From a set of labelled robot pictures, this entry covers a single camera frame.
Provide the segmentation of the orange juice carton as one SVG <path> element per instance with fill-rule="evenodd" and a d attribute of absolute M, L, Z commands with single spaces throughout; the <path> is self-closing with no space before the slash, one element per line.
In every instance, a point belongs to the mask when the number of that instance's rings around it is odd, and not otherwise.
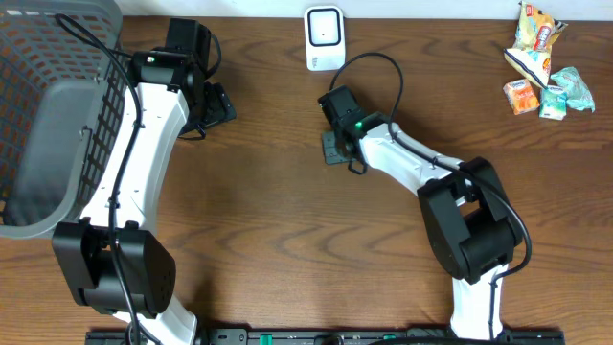
<path fill-rule="evenodd" d="M 514 115 L 531 112 L 540 107 L 539 100 L 527 79 L 510 81 L 504 85 L 503 91 Z"/>

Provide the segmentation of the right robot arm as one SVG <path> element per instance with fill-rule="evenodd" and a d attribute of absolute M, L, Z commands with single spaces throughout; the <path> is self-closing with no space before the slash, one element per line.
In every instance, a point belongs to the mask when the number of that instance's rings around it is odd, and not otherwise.
<path fill-rule="evenodd" d="M 350 163 L 387 173 L 417 196 L 432 252 L 452 278 L 452 332 L 498 339 L 500 287 L 527 231 L 496 170 L 481 157 L 464 162 L 431 150 L 387 116 L 367 114 L 344 85 L 318 103 Z"/>

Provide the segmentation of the light green snack packet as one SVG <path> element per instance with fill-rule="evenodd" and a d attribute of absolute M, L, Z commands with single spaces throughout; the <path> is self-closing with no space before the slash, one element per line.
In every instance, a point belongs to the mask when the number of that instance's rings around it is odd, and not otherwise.
<path fill-rule="evenodd" d="M 580 77 L 577 68 L 562 68 L 552 74 L 551 79 L 566 92 L 566 103 L 569 107 L 578 111 L 589 109 L 594 112 L 596 110 L 593 96 Z"/>

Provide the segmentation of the yellow chips bag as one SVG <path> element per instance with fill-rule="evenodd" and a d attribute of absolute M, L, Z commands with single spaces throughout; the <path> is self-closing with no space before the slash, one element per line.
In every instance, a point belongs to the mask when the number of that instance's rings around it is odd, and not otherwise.
<path fill-rule="evenodd" d="M 543 89 L 551 75 L 552 46 L 568 24 L 526 1 L 519 5 L 515 41 L 503 50 L 504 58 L 524 78 Z"/>

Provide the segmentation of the green tissue pack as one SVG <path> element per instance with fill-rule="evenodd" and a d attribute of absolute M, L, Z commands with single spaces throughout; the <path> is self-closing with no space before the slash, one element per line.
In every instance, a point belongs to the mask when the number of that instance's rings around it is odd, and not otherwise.
<path fill-rule="evenodd" d="M 567 94 L 560 86 L 543 88 L 540 94 L 539 117 L 562 121 L 566 116 Z"/>

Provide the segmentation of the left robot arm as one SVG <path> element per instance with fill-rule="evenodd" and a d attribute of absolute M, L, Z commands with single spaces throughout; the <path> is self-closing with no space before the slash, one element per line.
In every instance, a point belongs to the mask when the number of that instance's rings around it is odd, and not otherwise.
<path fill-rule="evenodd" d="M 102 180 L 52 247 L 75 302 L 126 323 L 126 344 L 199 344 L 197 317 L 174 295 L 176 263 L 155 237 L 174 143 L 199 141 L 237 112 L 208 64 L 219 45 L 196 20 L 173 18 L 164 46 L 113 57 L 126 84 L 121 125 Z"/>

